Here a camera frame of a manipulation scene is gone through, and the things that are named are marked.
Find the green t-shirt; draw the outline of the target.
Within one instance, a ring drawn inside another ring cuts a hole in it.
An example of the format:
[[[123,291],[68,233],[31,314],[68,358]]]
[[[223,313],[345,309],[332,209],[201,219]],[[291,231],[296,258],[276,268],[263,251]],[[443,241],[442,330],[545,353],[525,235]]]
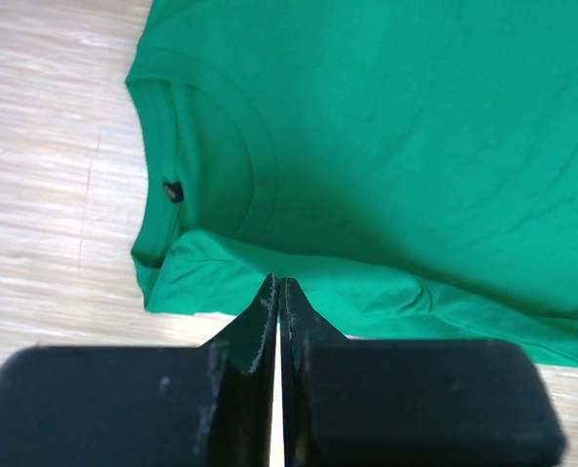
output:
[[[126,86],[147,310],[274,274],[354,337],[578,367],[578,1],[157,1]]]

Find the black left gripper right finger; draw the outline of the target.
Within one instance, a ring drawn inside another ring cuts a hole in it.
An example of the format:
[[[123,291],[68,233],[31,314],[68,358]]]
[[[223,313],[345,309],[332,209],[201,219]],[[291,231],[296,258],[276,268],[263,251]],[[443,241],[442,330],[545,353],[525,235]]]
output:
[[[278,292],[289,466],[556,466],[567,439],[527,355],[499,340],[352,340]]]

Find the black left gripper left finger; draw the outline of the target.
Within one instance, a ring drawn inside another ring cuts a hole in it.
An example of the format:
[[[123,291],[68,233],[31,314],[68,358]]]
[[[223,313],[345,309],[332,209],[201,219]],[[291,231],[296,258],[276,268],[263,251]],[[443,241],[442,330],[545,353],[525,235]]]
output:
[[[0,466],[266,466],[277,281],[191,346],[27,347],[0,367]]]

